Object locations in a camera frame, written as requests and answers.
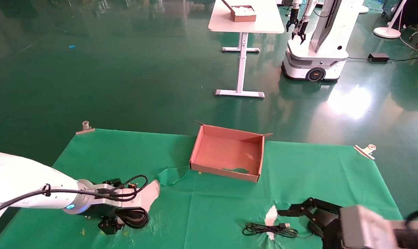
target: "reflective floor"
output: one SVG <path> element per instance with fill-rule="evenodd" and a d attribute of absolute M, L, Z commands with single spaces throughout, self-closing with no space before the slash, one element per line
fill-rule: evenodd
<path fill-rule="evenodd" d="M 247 55 L 245 90 L 266 98 L 215 96 L 236 87 L 238 54 L 220 49 L 238 34 L 207 29 L 213 2 L 0 0 L 0 151 L 52 165 L 83 120 L 187 135 L 198 120 L 277 141 L 375 144 L 400 211 L 417 210 L 418 60 L 348 61 L 336 85 L 318 88 L 281 75 L 288 33 L 250 34 L 261 52 Z M 380 12 L 360 15 L 350 56 L 418 56 L 372 34 L 385 23 Z"/>

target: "open cardboard box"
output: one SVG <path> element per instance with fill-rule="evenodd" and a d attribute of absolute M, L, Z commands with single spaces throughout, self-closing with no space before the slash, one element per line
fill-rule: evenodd
<path fill-rule="evenodd" d="M 223 3 L 231 10 L 231 16 L 234 22 L 254 22 L 257 19 L 257 15 L 251 15 L 251 16 L 237 16 L 235 10 L 232 7 L 245 7 L 245 8 L 251 8 L 254 12 L 255 10 L 250 5 L 233 5 L 231 6 L 228 4 L 225 0 L 221 0 Z"/>
<path fill-rule="evenodd" d="M 192 170 L 258 182 L 264 138 L 256 134 L 201 124 L 190 158 Z"/>

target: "white table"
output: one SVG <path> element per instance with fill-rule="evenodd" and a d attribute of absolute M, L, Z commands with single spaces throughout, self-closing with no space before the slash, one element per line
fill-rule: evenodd
<path fill-rule="evenodd" d="M 251 5 L 257 19 L 254 22 L 232 21 L 229 8 L 216 0 L 209 22 L 209 30 L 213 32 L 239 33 L 238 47 L 223 47 L 222 51 L 240 52 L 237 90 L 217 90 L 215 95 L 233 95 L 264 98 L 263 92 L 243 91 L 246 52 L 260 52 L 259 48 L 248 48 L 249 33 L 281 34 L 284 32 L 283 21 L 275 0 L 227 0 L 231 5 Z"/>

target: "table leg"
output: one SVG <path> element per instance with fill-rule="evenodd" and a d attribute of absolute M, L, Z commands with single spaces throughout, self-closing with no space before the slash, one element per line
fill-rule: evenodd
<path fill-rule="evenodd" d="M 218 89 L 215 92 L 215 95 L 232 95 L 232 96 L 248 96 L 248 97 L 264 98 L 263 92 L 248 92 L 248 91 L 242 90 L 242 87 L 244 85 L 245 59 L 246 59 L 246 52 L 247 52 L 248 36 L 249 36 L 249 33 L 240 33 L 241 44 L 239 45 L 240 55 L 239 55 L 237 90 L 235 91 L 235 90 Z"/>
<path fill-rule="evenodd" d="M 222 47 L 221 52 L 240 52 L 242 34 L 243 33 L 239 33 L 238 47 Z M 259 53 L 260 49 L 257 47 L 247 47 L 247 52 Z"/>

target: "green tablecloth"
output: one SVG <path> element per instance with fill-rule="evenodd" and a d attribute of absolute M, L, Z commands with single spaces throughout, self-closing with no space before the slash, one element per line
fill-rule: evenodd
<path fill-rule="evenodd" d="M 75 136 L 54 168 L 73 178 L 149 180 L 168 167 L 188 167 L 195 137 L 97 129 Z M 22 209 L 0 235 L 0 248 L 232 249 L 321 248 L 321 239 L 243 236 L 246 222 L 264 222 L 272 205 L 286 209 L 315 197 L 337 205 L 362 204 L 386 219 L 401 219 L 378 168 L 353 147 L 267 141 L 258 183 L 193 170 L 162 186 L 149 225 L 104 235 L 97 220 L 61 210 Z M 279 217 L 300 233 L 306 218 Z"/>

